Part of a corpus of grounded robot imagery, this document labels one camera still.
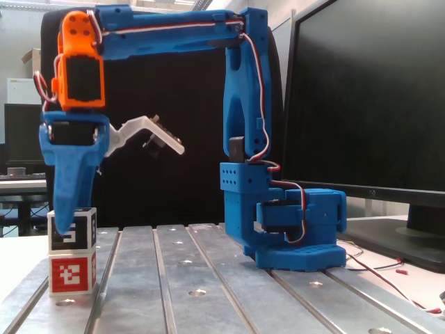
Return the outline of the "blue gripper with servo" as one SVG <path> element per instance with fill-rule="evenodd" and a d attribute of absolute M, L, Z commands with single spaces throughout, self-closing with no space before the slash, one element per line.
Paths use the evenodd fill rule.
<path fill-rule="evenodd" d="M 95 173 L 109 147 L 109 119 L 95 113 L 50 111 L 41 115 L 41 121 L 42 155 L 54 168 L 56 229 L 65 234 L 76 209 L 91 206 Z"/>

